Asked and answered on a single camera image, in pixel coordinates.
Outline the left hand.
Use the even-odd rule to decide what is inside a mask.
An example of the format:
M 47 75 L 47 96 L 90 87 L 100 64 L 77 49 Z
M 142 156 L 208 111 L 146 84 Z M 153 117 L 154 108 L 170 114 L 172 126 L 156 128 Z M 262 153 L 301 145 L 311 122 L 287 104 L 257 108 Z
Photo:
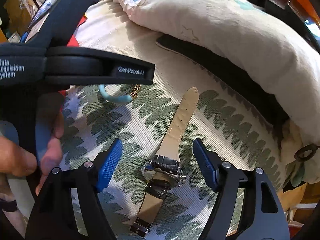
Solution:
M 47 145 L 47 151 L 43 156 L 40 169 L 42 176 L 39 185 L 36 187 L 35 193 L 39 194 L 49 172 L 57 167 L 62 160 L 62 148 L 60 139 L 64 133 L 63 114 L 60 112 L 53 125 L 52 136 Z M 37 160 L 35 156 L 16 145 L 7 138 L 1 137 L 1 198 L 6 201 L 13 201 L 12 193 L 7 179 L 7 174 L 17 177 L 28 176 L 35 172 L 37 168 Z

